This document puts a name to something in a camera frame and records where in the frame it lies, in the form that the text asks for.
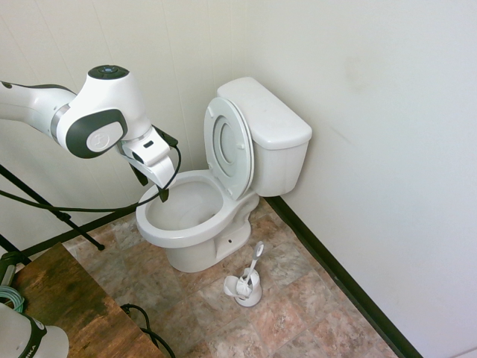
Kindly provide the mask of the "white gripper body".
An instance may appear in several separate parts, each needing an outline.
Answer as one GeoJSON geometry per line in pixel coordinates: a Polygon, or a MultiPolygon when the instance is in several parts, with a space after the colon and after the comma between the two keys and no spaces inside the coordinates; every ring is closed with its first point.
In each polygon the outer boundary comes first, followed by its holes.
{"type": "Polygon", "coordinates": [[[169,151],[169,145],[154,127],[138,138],[119,142],[120,155],[161,189],[166,188],[174,176],[169,151]]]}

